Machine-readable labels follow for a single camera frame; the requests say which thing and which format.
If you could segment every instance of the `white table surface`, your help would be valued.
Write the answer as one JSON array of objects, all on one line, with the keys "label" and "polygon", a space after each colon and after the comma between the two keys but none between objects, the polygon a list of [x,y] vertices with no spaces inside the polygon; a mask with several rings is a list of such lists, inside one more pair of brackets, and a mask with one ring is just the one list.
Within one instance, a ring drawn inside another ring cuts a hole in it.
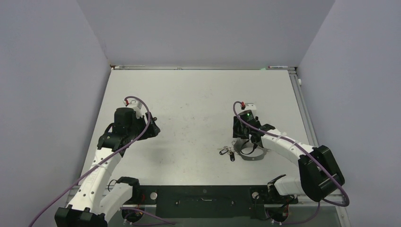
[{"label": "white table surface", "polygon": [[233,141],[237,100],[255,103],[262,124],[308,143],[286,70],[113,70],[82,173],[126,96],[148,105],[161,132],[131,145],[110,179],[135,177],[141,185],[261,185],[281,174],[299,175],[274,151],[260,161],[236,155],[235,162],[218,153]]}]

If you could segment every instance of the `screw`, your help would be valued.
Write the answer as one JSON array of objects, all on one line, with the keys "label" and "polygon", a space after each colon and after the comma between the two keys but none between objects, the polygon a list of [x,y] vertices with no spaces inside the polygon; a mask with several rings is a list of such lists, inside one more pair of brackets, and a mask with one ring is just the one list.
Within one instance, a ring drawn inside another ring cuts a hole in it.
[{"label": "screw", "polygon": [[256,197],[258,197],[258,196],[259,196],[259,193],[258,193],[258,192],[252,193],[252,198],[256,199]]},{"label": "screw", "polygon": [[155,200],[157,198],[157,193],[156,192],[152,192],[151,194],[150,194],[150,199],[151,200]]}]

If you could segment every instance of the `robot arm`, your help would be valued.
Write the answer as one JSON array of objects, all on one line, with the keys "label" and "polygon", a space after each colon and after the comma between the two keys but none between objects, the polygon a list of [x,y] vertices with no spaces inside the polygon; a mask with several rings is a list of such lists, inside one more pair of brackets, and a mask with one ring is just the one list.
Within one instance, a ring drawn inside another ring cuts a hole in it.
[{"label": "robot arm", "polygon": [[[118,211],[118,209],[129,199],[137,196],[139,181],[135,178],[121,177],[117,180],[113,190],[103,199],[104,188],[117,164],[124,156],[115,155],[99,165],[103,159],[113,152],[128,144],[137,137],[146,126],[145,117],[140,109],[142,104],[138,100],[125,103],[126,107],[118,108],[114,113],[114,122],[105,130],[99,138],[95,157],[90,168],[98,166],[88,175],[77,194],[68,203],[66,208],[58,208],[54,218],[58,227],[67,226],[96,226],[106,227],[107,222]],[[160,129],[156,126],[153,118],[139,140],[155,137]]]},{"label": "robot arm", "polygon": [[268,188],[271,196],[307,195],[313,201],[318,202],[337,189],[337,186],[298,146],[318,160],[340,185],[344,184],[344,177],[328,147],[320,146],[316,148],[299,143],[272,125],[261,125],[258,117],[255,116],[255,104],[242,104],[241,109],[243,111],[239,114],[239,117],[243,121],[257,129],[266,131],[267,134],[248,127],[234,116],[233,137],[249,139],[255,145],[272,149],[299,168],[299,177],[281,175],[270,181]]}]

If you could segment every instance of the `gray wall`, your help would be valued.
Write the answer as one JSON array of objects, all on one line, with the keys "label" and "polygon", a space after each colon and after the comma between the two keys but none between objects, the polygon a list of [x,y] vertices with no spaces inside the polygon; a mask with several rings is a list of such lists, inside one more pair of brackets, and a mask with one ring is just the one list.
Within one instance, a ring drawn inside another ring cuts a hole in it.
[{"label": "gray wall", "polygon": [[75,0],[3,0],[0,31],[0,220],[22,227],[79,175],[110,67]]},{"label": "gray wall", "polygon": [[401,226],[400,61],[400,0],[336,0],[298,69],[354,227]]},{"label": "gray wall", "polygon": [[334,0],[78,0],[112,64],[297,66]]}]

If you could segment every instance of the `cable tie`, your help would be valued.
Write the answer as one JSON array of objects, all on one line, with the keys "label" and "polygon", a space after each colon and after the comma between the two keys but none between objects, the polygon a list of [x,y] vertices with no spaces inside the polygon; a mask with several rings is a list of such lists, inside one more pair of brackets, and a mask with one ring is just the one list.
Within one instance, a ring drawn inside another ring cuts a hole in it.
[{"label": "cable tie", "polygon": [[277,143],[279,139],[283,136],[287,136],[287,133],[286,132],[280,133],[280,135],[276,138],[275,142]]},{"label": "cable tie", "polygon": [[294,143],[289,147],[289,150],[291,150],[291,148],[293,148],[297,143],[298,143],[298,141],[295,140]]},{"label": "cable tie", "polygon": [[106,167],[105,167],[105,166],[103,166],[103,165],[99,165],[99,164],[92,165],[92,167],[95,167],[95,166],[97,166],[98,168],[104,168],[104,169],[106,169]]}]

